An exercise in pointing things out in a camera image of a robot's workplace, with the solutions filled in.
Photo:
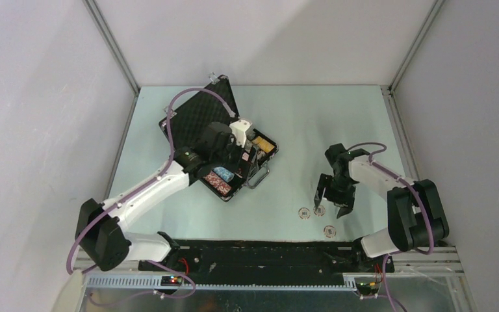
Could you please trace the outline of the white red chip stack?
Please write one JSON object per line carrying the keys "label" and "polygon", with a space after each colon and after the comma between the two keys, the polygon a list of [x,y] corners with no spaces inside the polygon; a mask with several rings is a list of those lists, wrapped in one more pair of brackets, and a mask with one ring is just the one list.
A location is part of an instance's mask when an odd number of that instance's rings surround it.
{"label": "white red chip stack", "polygon": [[315,240],[333,240],[337,236],[337,229],[331,213],[323,205],[315,208],[301,207],[298,209],[301,221],[301,230]]}

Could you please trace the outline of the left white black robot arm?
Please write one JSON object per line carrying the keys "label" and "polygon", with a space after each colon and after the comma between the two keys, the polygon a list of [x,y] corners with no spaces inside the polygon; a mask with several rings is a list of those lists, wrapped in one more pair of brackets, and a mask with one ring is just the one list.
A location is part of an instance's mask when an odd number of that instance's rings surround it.
{"label": "left white black robot arm", "polygon": [[95,267],[106,272],[125,261],[154,261],[163,270],[179,262],[174,241],[164,232],[131,233],[130,227],[169,196],[207,176],[213,168],[235,171],[254,137],[249,120],[210,123],[191,146],[175,149],[153,174],[114,198],[91,198],[81,206],[75,243]]}

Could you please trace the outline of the black poker set case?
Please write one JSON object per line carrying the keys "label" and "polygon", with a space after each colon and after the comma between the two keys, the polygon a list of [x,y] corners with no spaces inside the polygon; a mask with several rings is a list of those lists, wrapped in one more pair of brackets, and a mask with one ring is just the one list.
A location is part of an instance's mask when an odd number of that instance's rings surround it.
{"label": "black poker set case", "polygon": [[258,156],[260,170],[246,183],[248,158],[251,148],[258,148],[251,143],[249,149],[244,149],[238,170],[230,170],[234,178],[228,182],[230,193],[223,197],[209,185],[204,177],[213,172],[203,168],[203,161],[194,151],[196,141],[200,138],[204,128],[212,122],[220,122],[229,126],[242,117],[238,111],[230,80],[226,75],[213,77],[204,88],[195,89],[196,94],[186,100],[176,109],[166,109],[166,117],[160,121],[160,128],[166,138],[172,141],[175,150],[175,160],[189,170],[190,182],[201,181],[216,196],[228,202],[244,187],[255,189],[270,173],[269,160],[277,153],[278,145],[261,130],[255,128],[255,137],[262,136],[276,146],[272,154],[261,151]]}

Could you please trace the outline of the light blue chip stack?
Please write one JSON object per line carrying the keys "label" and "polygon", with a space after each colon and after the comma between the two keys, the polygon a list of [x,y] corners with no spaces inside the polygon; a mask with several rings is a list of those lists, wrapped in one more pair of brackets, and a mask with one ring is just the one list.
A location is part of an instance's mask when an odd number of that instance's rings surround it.
{"label": "light blue chip stack", "polygon": [[222,166],[214,168],[213,172],[227,183],[230,182],[235,176],[234,173]]}

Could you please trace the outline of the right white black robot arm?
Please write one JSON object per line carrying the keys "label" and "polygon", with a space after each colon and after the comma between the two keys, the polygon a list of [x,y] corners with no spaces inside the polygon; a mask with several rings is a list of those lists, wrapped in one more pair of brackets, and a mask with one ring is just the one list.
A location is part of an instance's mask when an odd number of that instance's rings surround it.
{"label": "right white black robot arm", "polygon": [[364,146],[328,147],[325,157],[333,173],[320,175],[314,205],[327,200],[337,207],[338,218],[348,215],[355,205],[358,184],[385,200],[386,228],[355,241],[352,263],[361,272],[375,267],[379,256],[408,251],[431,254],[435,243],[450,232],[437,186],[429,179],[418,181],[397,174],[375,160],[375,155],[386,151],[386,145],[379,144],[373,152]]}

